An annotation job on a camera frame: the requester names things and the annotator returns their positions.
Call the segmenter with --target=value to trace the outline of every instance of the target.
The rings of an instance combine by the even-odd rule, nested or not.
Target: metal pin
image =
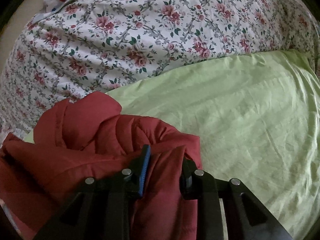
[[[130,169],[123,169],[122,170],[122,174],[123,175],[130,175],[131,174],[131,170]]]
[[[86,178],[84,182],[86,184],[92,184],[92,183],[94,183],[94,178],[92,178],[92,177]]]
[[[204,171],[203,170],[195,170],[195,174],[197,176],[202,176],[202,175],[204,175]]]
[[[240,185],[241,181],[240,181],[239,179],[234,178],[234,179],[231,179],[231,183],[232,183],[233,185],[238,186],[238,185]]]

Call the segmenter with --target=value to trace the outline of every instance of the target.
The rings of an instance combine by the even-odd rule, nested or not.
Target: white floral cloth
[[[0,80],[0,140],[42,113],[202,60],[278,49],[317,72],[317,25],[293,0],[77,0],[17,39]]]

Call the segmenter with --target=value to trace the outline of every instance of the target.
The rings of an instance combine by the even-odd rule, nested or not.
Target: crumpled red cloth
[[[196,239],[196,201],[179,190],[183,157],[201,168],[199,137],[152,117],[122,115],[113,98],[94,92],[56,103],[34,129],[35,144],[9,135],[0,158],[0,198],[31,239],[79,182],[126,168],[151,145],[145,194],[135,204],[131,239]]]

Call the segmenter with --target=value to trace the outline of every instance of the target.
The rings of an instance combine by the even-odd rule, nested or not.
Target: beige floor
[[[25,0],[11,17],[0,37],[0,73],[15,40],[21,33],[25,24],[41,9],[42,1],[43,0]],[[305,7],[301,0],[296,1]]]

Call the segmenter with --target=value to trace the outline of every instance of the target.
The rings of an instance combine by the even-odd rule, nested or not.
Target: green cloth
[[[108,95],[122,114],[199,135],[204,170],[243,181],[294,239],[318,219],[320,86],[299,52],[204,61]]]

